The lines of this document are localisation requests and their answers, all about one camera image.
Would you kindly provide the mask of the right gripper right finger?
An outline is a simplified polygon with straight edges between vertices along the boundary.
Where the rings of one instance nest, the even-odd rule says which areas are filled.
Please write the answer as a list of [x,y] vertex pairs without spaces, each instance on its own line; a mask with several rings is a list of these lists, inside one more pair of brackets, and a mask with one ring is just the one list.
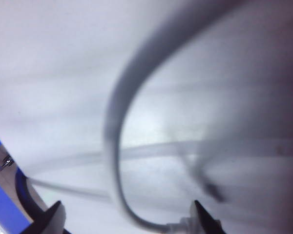
[[225,234],[221,222],[214,219],[198,200],[191,204],[190,215],[196,234]]

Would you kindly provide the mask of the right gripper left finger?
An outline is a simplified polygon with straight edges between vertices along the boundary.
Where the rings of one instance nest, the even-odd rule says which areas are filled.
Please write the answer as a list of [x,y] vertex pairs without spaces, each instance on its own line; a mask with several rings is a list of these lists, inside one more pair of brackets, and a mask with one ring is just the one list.
[[69,234],[64,227],[66,220],[66,212],[61,201],[54,203],[48,210],[43,212],[29,226],[27,226],[22,234]]

